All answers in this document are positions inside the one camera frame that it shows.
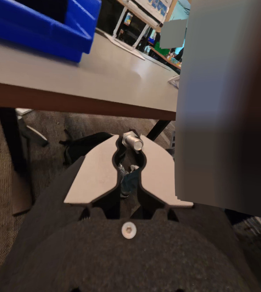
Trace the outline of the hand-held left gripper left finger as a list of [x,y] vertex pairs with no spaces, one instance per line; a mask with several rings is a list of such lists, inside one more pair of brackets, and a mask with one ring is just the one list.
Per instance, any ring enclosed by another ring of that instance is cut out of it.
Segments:
[[112,135],[86,154],[63,201],[65,204],[113,207],[119,201],[119,172],[114,164],[119,138]]

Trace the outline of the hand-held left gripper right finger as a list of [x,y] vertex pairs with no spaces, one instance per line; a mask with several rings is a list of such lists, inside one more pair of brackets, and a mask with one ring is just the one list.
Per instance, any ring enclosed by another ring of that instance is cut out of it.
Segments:
[[192,208],[194,203],[182,201],[175,194],[175,163],[171,154],[144,135],[140,136],[146,163],[141,168],[140,186],[147,198],[163,207]]

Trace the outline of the silver hex bolt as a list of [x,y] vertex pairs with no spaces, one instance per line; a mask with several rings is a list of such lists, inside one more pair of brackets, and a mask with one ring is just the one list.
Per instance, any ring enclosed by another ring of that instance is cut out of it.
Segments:
[[122,136],[122,144],[125,147],[130,147],[134,151],[141,151],[143,148],[143,141],[138,137],[134,131],[128,131]]

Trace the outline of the black bag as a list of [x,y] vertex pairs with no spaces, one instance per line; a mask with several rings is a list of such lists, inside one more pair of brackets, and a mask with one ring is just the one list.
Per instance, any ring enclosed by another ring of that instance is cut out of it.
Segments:
[[68,139],[59,141],[59,144],[65,147],[63,153],[64,166],[72,165],[80,157],[84,157],[97,145],[113,136],[113,134],[110,133],[99,132],[75,140],[66,129],[64,131],[67,134]]

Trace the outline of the teal cloth item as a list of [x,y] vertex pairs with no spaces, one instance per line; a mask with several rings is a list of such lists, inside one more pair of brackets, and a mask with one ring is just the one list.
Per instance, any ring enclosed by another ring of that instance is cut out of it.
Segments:
[[133,195],[136,193],[140,167],[137,165],[131,165],[130,172],[128,172],[125,170],[124,166],[120,163],[118,165],[118,168],[122,175],[120,198],[125,199],[129,195]]

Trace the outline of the black table leg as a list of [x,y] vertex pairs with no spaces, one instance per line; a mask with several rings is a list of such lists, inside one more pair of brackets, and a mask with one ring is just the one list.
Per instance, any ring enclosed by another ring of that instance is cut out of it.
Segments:
[[28,142],[21,135],[14,108],[0,107],[0,122],[12,161],[12,214],[17,216],[29,211],[34,201],[27,162]]
[[158,120],[151,131],[148,133],[147,138],[155,141],[162,131],[169,125],[171,120]]

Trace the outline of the grey chair base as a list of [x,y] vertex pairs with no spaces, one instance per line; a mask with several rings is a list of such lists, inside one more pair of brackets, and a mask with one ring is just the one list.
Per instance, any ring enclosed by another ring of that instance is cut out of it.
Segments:
[[49,144],[46,137],[43,136],[40,132],[38,132],[34,128],[28,126],[23,119],[24,115],[26,115],[32,111],[33,111],[33,109],[26,109],[26,108],[16,108],[15,109],[20,133],[22,134],[22,136],[24,138],[29,139],[33,143],[38,144],[41,147],[46,147]]

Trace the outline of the colourful printed box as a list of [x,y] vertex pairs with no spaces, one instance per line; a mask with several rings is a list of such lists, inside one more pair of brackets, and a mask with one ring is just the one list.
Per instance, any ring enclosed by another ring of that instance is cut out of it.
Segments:
[[167,62],[168,62],[170,65],[172,65],[173,67],[176,67],[176,68],[178,68],[178,69],[181,69],[181,64],[182,64],[182,62],[176,60],[176,58],[174,58],[174,57],[169,57],[169,58],[167,58]]

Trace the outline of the wooden desk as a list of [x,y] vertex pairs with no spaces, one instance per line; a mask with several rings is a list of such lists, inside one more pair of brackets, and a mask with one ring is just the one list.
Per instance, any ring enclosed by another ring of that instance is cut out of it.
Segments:
[[164,57],[162,54],[160,54],[158,51],[156,51],[151,46],[150,46],[150,51],[149,51],[148,55],[151,58],[159,61],[160,63],[166,65],[167,67],[171,68],[173,71],[175,71],[178,74],[180,74],[181,65],[172,63],[170,60],[168,60],[166,57]]

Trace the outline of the green plastic bin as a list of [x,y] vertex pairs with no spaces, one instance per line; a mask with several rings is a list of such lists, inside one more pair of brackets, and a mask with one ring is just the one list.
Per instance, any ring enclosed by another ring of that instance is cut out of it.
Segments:
[[156,42],[156,44],[154,45],[154,49],[161,55],[163,56],[167,56],[170,53],[170,49],[162,49],[160,47],[160,42]]

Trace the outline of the blue divided plastic bin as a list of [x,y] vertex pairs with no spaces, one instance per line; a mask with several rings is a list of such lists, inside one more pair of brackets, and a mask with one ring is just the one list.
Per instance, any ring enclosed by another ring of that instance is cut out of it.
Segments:
[[0,0],[0,39],[79,63],[91,51],[101,5]]

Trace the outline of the printed paper sheet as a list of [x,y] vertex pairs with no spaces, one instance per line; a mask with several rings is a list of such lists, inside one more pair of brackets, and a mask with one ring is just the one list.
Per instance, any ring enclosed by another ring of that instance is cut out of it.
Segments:
[[172,0],[135,0],[135,2],[156,18],[165,17],[172,4]]

